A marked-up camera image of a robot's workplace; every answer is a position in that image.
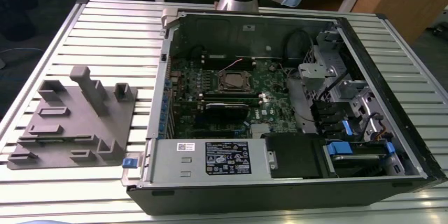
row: blue latch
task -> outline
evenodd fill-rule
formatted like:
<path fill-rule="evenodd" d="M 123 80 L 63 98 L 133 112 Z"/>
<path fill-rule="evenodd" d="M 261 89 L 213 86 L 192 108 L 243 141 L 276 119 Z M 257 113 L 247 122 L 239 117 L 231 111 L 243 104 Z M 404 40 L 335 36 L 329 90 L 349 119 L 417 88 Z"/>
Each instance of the blue latch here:
<path fill-rule="evenodd" d="M 165 79 L 165 87 L 171 88 L 171 81 L 168 79 Z"/>
<path fill-rule="evenodd" d="M 389 151 L 389 154 L 395 152 L 395 147 L 393 147 L 393 144 L 391 142 L 387 142 L 385 148 Z"/>
<path fill-rule="evenodd" d="M 352 136 L 352 135 L 353 135 L 353 131 L 352 131 L 352 128 L 349 127 L 351 125 L 348 124 L 348 121 L 347 121 L 347 120 L 343 121 L 343 125 L 344 125 L 344 127 L 345 127 L 347 135 L 348 135 L 348 136 Z"/>
<path fill-rule="evenodd" d="M 348 142 L 332 142 L 327 145 L 327 150 L 329 155 L 353 153 Z"/>
<path fill-rule="evenodd" d="M 127 169 L 136 169 L 139 167 L 139 159 L 129 157 L 124 158 L 121 167 Z"/>

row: cable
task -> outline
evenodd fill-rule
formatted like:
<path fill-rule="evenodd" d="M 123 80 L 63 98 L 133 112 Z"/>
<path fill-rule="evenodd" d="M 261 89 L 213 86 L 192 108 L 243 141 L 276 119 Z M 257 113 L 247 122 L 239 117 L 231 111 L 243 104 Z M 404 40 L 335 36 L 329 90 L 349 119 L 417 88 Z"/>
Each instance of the cable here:
<path fill-rule="evenodd" d="M 3 54 L 5 52 L 9 52 L 9 51 L 13 51 L 13 50 L 33 50 L 33 51 L 40 51 L 43 53 L 45 52 L 41 49 L 33 48 L 33 47 L 17 47 L 17 48 L 11 48 L 11 49 L 0 51 L 0 54 Z M 4 69 L 5 66 L 7 66 L 5 62 L 0 59 L 0 69 Z"/>
<path fill-rule="evenodd" d="M 205 50 L 204 45 L 201 45 L 201 44 L 196 44 L 196 45 L 193 45 L 193 46 L 188 49 L 188 54 L 187 54 L 187 59 L 188 59 L 188 60 L 192 59 L 192 56 L 193 56 L 192 54 L 193 54 L 193 52 L 195 52 L 195 49 L 199 48 L 199 47 L 201 48 L 201 51 Z"/>
<path fill-rule="evenodd" d="M 379 125 L 381 126 L 381 131 L 377 133 L 377 135 L 376 135 L 376 137 L 375 137 L 375 141 L 379 141 L 380 140 L 380 137 L 381 137 L 381 135 L 384 134 L 384 132 L 385 132 L 385 130 L 387 130 L 387 127 L 385 127 L 385 125 L 381 123 L 381 120 L 379 120 L 377 121 L 379 123 Z"/>
<path fill-rule="evenodd" d="M 227 67 L 224 67 L 217 73 L 221 73 L 225 69 L 228 69 L 229 67 L 232 67 L 241 60 L 243 60 L 243 58 L 237 59 L 232 64 L 229 64 Z"/>
<path fill-rule="evenodd" d="M 313 51 L 313 46 L 315 46 L 315 43 L 313 43 L 313 38 L 311 37 L 309 33 L 303 30 L 301 28 L 296 28 L 295 30 L 292 30 L 285 38 L 284 38 L 284 42 L 283 42 L 283 60 L 287 61 L 288 60 L 288 44 L 289 44 L 289 41 L 291 41 L 291 38 L 292 36 L 296 34 L 296 33 L 303 33 L 307 35 L 308 39 L 309 39 L 309 50 L 308 51 Z"/>
<path fill-rule="evenodd" d="M 287 79 L 291 77 L 291 78 L 299 78 L 299 76 L 300 76 L 300 74 L 299 74 L 299 76 L 295 76 L 295 77 L 292 77 L 292 76 L 289 76 L 291 75 L 291 73 L 296 70 L 297 72 L 299 72 L 299 70 L 297 69 L 291 69 L 289 70 L 289 72 L 287 72 L 287 70 L 283 68 L 283 66 L 281 66 L 281 63 L 279 63 L 279 66 L 280 66 L 280 68 L 281 68 L 281 71 L 283 71 L 283 73 L 285 73 L 285 75 L 287 75 Z"/>
<path fill-rule="evenodd" d="M 296 111 L 296 108 L 295 108 L 295 107 L 292 107 L 292 111 L 295 112 L 295 114 L 297 114 L 297 116 L 299 116 L 301 119 L 304 119 L 304 120 L 308 121 L 308 122 L 316 123 L 316 121 L 313 121 L 313 120 L 305 118 L 301 114 L 299 114 L 297 111 Z"/>
<path fill-rule="evenodd" d="M 33 48 L 33 47 L 17 47 L 17 48 L 11 48 L 11 49 L 0 51 L 0 54 L 3 54 L 4 52 L 13 51 L 13 50 L 35 50 L 35 51 L 45 52 L 41 49 Z"/>
<path fill-rule="evenodd" d="M 317 100 L 320 100 L 324 96 L 325 93 L 329 92 L 329 90 L 337 85 L 337 83 L 340 83 L 340 81 L 344 79 L 344 77 L 348 75 L 348 69 L 345 70 L 345 72 L 337 76 L 335 82 L 324 89 L 324 91 L 320 93 Z"/>
<path fill-rule="evenodd" d="M 361 133 L 360 133 L 360 135 L 359 135 L 359 139 L 357 139 L 359 141 L 363 140 L 363 138 L 364 138 L 364 134 L 365 134 L 365 130 L 367 130 L 367 127 L 369 126 L 369 121 L 371 121 L 371 119 L 372 119 L 376 115 L 379 115 L 379 113 L 377 113 L 377 112 L 372 112 L 372 113 L 369 114 L 369 116 L 367 117 L 367 121 L 365 121 L 363 130 L 361 130 Z"/>

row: motherboard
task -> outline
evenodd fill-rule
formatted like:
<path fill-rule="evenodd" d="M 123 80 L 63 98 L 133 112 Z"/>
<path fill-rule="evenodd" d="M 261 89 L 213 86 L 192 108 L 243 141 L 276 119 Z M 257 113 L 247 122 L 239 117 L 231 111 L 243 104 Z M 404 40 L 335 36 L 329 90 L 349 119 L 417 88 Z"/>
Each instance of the motherboard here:
<path fill-rule="evenodd" d="M 259 138 L 296 132 L 287 71 L 265 59 L 204 64 L 173 59 L 175 138 Z"/>

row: blue tab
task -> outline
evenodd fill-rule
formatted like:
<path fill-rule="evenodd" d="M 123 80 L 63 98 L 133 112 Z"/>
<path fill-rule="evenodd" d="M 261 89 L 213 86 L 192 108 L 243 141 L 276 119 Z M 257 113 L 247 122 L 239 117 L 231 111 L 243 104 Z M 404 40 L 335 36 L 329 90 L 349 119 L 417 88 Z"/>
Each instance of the blue tab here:
<path fill-rule="evenodd" d="M 385 144 L 385 148 L 387 148 L 387 150 L 389 151 L 389 154 L 395 152 L 395 147 L 393 147 L 393 144 L 392 144 L 392 143 L 387 142 L 387 144 Z"/>
<path fill-rule="evenodd" d="M 127 157 L 123 159 L 121 167 L 127 169 L 136 169 L 139 167 L 139 159 Z"/>
<path fill-rule="evenodd" d="M 353 153 L 348 142 L 332 142 L 329 145 L 327 145 L 327 150 L 329 155 Z"/>
<path fill-rule="evenodd" d="M 161 104 L 161 111 L 165 112 L 168 110 L 168 105 L 167 104 Z"/>
<path fill-rule="evenodd" d="M 348 124 L 348 121 L 344 120 L 343 124 L 344 124 L 344 127 L 345 127 L 347 135 L 352 136 L 353 135 L 353 131 L 352 131 L 352 128 L 349 127 L 351 125 Z"/>
<path fill-rule="evenodd" d="M 164 124 L 159 124 L 159 132 L 164 132 L 165 130 L 165 125 Z"/>
<path fill-rule="evenodd" d="M 332 144 L 327 145 L 327 150 L 329 155 L 336 154 L 335 146 Z"/>

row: black plastic bracket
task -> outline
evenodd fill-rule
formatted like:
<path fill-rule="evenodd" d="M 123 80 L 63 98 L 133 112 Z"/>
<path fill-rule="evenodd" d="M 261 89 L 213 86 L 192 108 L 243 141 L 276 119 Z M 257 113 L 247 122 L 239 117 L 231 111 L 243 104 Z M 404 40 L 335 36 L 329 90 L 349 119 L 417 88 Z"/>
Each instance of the black plastic bracket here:
<path fill-rule="evenodd" d="M 76 0 L 76 4 L 87 4 L 91 0 Z"/>
<path fill-rule="evenodd" d="M 385 14 L 383 14 L 383 13 L 376 13 L 376 17 L 379 19 L 388 19 L 387 16 L 385 16 Z"/>

